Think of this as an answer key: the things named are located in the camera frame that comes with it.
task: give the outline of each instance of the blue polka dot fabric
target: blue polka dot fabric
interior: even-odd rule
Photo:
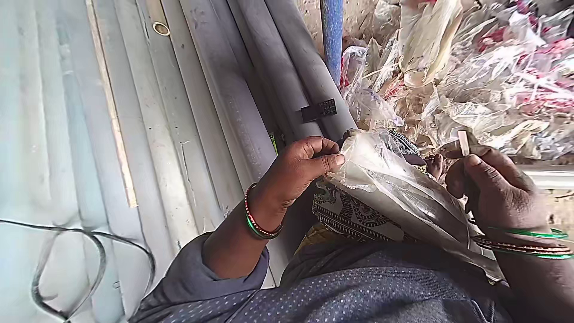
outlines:
[[[375,248],[347,268],[260,290],[267,251],[251,275],[221,280],[201,260],[206,238],[180,252],[130,322],[511,321],[492,286],[467,264],[445,271],[393,260],[415,245]]]

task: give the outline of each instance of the blue pole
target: blue pole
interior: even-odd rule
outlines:
[[[343,51],[343,0],[320,0],[320,3],[325,63],[338,88]]]

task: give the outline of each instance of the woman's right hand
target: woman's right hand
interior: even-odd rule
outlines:
[[[447,157],[461,156],[449,152]],[[494,148],[471,146],[471,155],[453,164],[445,181],[454,197],[468,197],[466,211],[485,233],[489,226],[548,231],[548,214],[533,181]]]

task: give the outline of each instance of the sleeve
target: sleeve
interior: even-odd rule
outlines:
[[[211,232],[188,243],[169,266],[165,277],[142,301],[140,310],[202,301],[247,290],[260,289],[267,274],[269,251],[263,250],[248,276],[221,279],[203,263],[201,250]]]

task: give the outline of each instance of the wrist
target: wrist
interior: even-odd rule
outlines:
[[[505,232],[504,230],[500,229],[493,229],[493,228],[485,228],[482,229],[482,232],[492,241],[497,241],[501,243],[510,243],[510,244],[517,244],[517,245],[532,245],[532,246],[539,246],[539,247],[555,247],[558,246],[560,243],[556,241],[556,239],[549,239],[549,238],[540,238],[540,237],[533,237],[533,236],[525,236],[522,234],[515,234]],[[536,228],[529,228],[526,229],[531,232],[537,233],[551,233],[549,225],[538,226]]]
[[[247,197],[249,212],[253,219],[264,230],[276,230],[285,216],[287,208],[284,204],[269,194],[265,187],[256,185]]]

